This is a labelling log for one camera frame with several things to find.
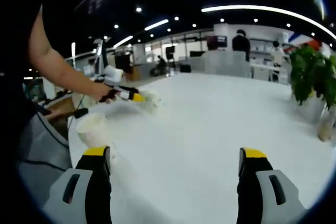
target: white tabletop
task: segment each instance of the white tabletop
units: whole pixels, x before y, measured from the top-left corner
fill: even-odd
[[[319,194],[332,148],[294,115],[289,86],[186,73],[141,89],[163,98],[156,115],[122,101],[90,109],[107,115],[118,151],[111,174],[114,224],[236,223],[243,146],[265,152],[298,187],[305,207]],[[86,150],[77,121],[69,130],[74,166]]]
[[[268,66],[265,64],[255,64],[255,63],[250,63],[250,66],[253,68],[263,68],[271,71],[280,71],[279,67],[274,67],[274,66]]]

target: black ceiling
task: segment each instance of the black ceiling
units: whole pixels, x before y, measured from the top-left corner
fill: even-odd
[[[324,20],[313,0],[54,0],[50,8],[46,8],[47,34],[53,38],[52,44],[64,44],[65,39],[59,39],[60,30],[68,32],[63,35],[77,43],[77,51],[83,52],[92,48],[93,39],[107,35],[111,37],[109,45],[113,46],[121,39],[133,35],[130,43],[135,43],[138,39],[141,42],[153,40],[150,34],[154,34],[154,39],[167,36],[167,28],[171,28],[170,34],[183,31],[211,28],[213,24],[219,23],[220,18],[224,18],[229,24],[254,24],[253,19],[258,18],[259,25],[286,28],[286,24],[291,24],[291,30],[310,35],[316,34],[316,38],[325,42],[335,42],[325,32],[316,26],[303,22],[298,18],[288,15],[277,14],[256,10],[226,10],[211,13],[202,13],[204,7],[221,5],[263,5],[289,10],[306,17],[309,17],[322,25],[328,27],[336,13],[336,3],[333,0],[324,0],[328,10],[328,15]],[[141,13],[135,11],[136,7],[142,8]],[[67,17],[66,26],[60,20]],[[155,28],[151,31],[144,31],[148,25],[168,19],[170,22]]]

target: green leaves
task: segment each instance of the green leaves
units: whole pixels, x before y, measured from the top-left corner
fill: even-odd
[[[328,108],[336,104],[336,56],[327,59],[311,47],[302,46],[290,55],[290,60],[293,92],[300,105],[312,90],[316,91],[317,97],[322,96]]]

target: potted plant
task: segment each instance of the potted plant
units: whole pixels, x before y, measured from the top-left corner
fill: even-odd
[[[335,56],[329,59],[309,46],[290,55],[293,96],[303,107],[301,112],[312,123],[318,122],[324,105],[330,109],[336,98]]]

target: plant pot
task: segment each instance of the plant pot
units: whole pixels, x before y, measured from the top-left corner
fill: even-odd
[[[308,98],[300,106],[299,103],[295,100],[294,95],[292,95],[291,100],[294,100],[297,105],[297,112],[303,116],[303,118],[312,124],[317,124],[321,119],[324,106],[326,103],[322,101],[322,97],[317,98],[316,94]]]

